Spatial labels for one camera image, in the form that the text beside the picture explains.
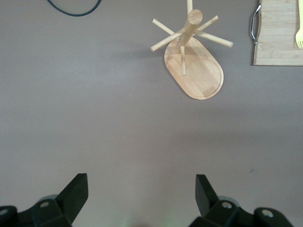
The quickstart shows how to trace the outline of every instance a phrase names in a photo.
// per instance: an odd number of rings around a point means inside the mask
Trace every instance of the black cable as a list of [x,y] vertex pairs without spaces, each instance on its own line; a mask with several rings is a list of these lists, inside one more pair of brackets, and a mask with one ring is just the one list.
[[52,5],[52,7],[54,7],[56,10],[66,14],[66,15],[69,15],[69,16],[72,16],[72,17],[82,17],[82,16],[85,16],[85,15],[88,15],[90,14],[92,11],[94,11],[98,5],[100,4],[101,0],[98,0],[97,3],[95,4],[95,6],[90,10],[90,11],[87,11],[86,13],[80,13],[80,14],[72,14],[72,13],[68,13],[68,12],[65,12],[63,11],[62,9],[59,9],[58,7],[56,7],[52,2],[51,0],[47,0],[49,2],[49,4]]

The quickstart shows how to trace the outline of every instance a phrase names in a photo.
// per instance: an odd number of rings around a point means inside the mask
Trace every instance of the wooden tray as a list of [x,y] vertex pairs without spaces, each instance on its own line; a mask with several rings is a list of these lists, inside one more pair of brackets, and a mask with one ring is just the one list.
[[295,42],[298,0],[260,0],[260,4],[254,65],[302,66],[303,49]]
[[207,99],[217,94],[223,84],[223,70],[210,52],[195,38],[185,46],[186,75],[182,75],[181,54],[176,53],[177,40],[166,48],[164,60],[167,69],[187,95]]

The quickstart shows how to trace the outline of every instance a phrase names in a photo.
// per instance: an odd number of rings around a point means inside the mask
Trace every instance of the fork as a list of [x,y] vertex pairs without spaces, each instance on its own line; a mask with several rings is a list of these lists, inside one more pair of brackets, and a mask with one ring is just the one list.
[[299,18],[300,18],[300,28],[295,35],[295,40],[300,49],[303,49],[303,0],[298,0],[299,4]]

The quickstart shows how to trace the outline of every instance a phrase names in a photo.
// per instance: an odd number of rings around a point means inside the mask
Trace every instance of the gray surface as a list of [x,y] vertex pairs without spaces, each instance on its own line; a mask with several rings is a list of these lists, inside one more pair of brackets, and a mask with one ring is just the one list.
[[[56,3],[72,12],[94,0]],[[255,0],[195,0],[199,38],[224,71],[221,91],[186,96],[150,46],[186,18],[185,0],[102,0],[81,18],[45,0],[0,2],[0,205],[19,211],[88,173],[76,227],[186,227],[199,215],[195,175],[248,212],[303,225],[303,67],[252,63]]]

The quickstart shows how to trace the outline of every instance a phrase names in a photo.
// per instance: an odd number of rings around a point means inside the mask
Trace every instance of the oval wooden base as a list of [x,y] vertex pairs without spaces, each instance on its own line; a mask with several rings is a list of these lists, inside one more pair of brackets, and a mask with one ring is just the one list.
[[185,46],[186,75],[182,75],[181,54],[176,53],[177,40],[166,48],[167,69],[187,95],[194,99],[208,99],[219,92],[223,84],[223,70],[210,52],[195,38]]

